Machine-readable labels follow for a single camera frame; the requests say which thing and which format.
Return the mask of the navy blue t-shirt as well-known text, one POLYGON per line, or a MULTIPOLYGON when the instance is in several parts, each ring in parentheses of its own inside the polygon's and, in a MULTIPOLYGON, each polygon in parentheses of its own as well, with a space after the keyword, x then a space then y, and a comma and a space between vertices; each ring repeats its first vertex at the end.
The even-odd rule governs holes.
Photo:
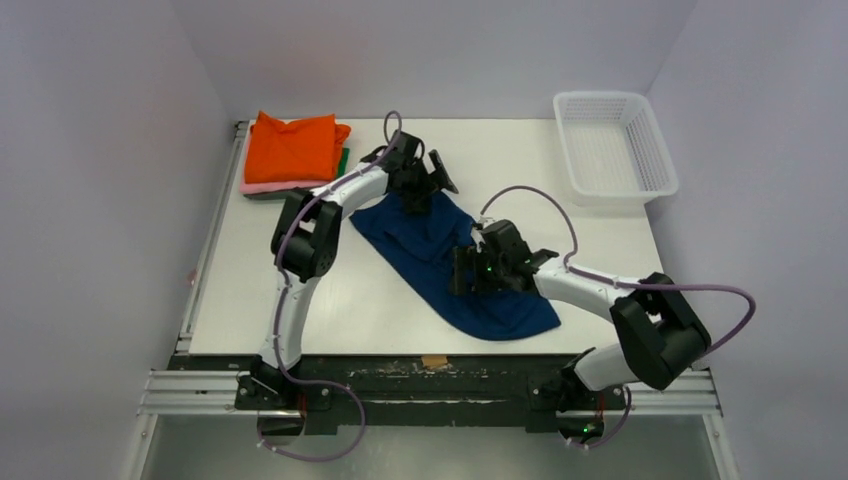
POLYGON ((561 325, 551 303, 530 293, 452 294, 453 249, 474 244, 473 218, 442 192, 430 200, 427 213, 408 214, 401 198, 388 194, 376 205, 353 213, 350 220, 420 298, 467 335, 487 341, 520 340, 561 325))

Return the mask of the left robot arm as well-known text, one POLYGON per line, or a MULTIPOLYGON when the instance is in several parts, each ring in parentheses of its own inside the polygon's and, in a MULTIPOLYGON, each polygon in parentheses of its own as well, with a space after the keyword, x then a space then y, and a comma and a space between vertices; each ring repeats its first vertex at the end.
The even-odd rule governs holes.
POLYGON ((238 379, 238 410, 283 410, 297 406, 309 387, 328 380, 301 380, 302 339, 314 292, 333 266, 343 221, 366 203, 390 194, 405 214, 431 209, 432 197, 457 192, 439 152, 397 130, 386 145, 360 160, 350 172, 313 189, 285 194, 272 240, 278 297, 266 339, 247 374, 238 379))

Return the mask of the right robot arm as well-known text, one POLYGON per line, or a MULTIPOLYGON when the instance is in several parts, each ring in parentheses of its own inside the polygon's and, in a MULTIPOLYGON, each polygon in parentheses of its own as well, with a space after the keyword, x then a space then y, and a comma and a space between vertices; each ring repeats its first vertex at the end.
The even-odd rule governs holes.
POLYGON ((570 266, 563 255, 532 250, 509 220, 475 224, 478 242, 451 252, 455 295, 521 292, 563 302, 610 322, 616 343, 590 348, 560 371, 564 403, 584 407, 609 387, 668 387, 712 345, 676 284, 655 272, 616 279, 570 266))

